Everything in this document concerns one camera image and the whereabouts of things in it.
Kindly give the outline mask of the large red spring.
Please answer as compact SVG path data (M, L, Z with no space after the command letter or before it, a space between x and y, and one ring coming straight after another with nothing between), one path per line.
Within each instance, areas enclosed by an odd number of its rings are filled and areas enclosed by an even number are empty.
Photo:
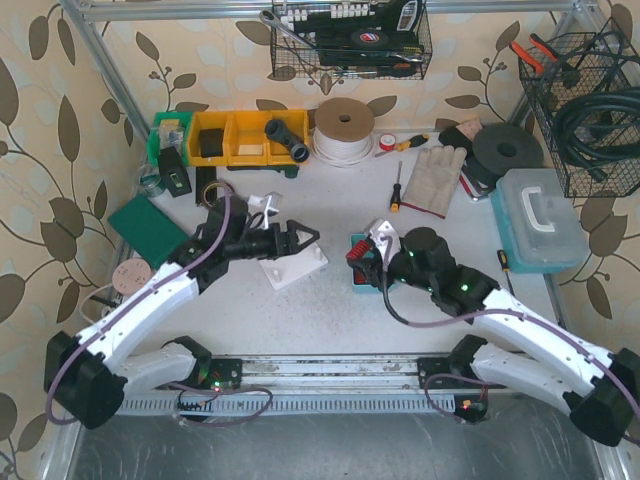
M349 252L345 255L345 258L347 260L359 260L364 258L370 252L370 250L371 248L370 249L353 248L353 249L350 249Z

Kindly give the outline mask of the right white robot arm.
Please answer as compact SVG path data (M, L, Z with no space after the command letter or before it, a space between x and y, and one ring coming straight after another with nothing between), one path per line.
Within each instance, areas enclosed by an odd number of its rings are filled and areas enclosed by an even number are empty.
M592 344L539 316L477 269L456 262L446 241L429 227L399 236L383 219L346 255L347 264L389 294L399 281L429 293L447 319L421 323L433 329L466 322L517 348L512 354L467 335L451 351L469 383L499 385L545 402L567 415L591 440L616 447L639 418L639 356Z

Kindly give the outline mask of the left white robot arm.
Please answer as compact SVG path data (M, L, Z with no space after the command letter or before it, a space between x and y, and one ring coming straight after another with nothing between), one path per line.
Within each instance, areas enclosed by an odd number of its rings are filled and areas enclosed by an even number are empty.
M211 352L189 336L151 353L133 352L171 313L224 276L230 262L293 256L319 237L317 230L295 220L259 228L247 202L225 194L145 286L76 335L59 332L49 340L44 374L47 418L63 424L52 412L59 404L70 415L68 423L78 421L95 429L116 414L126 397L157 387L221 394Z

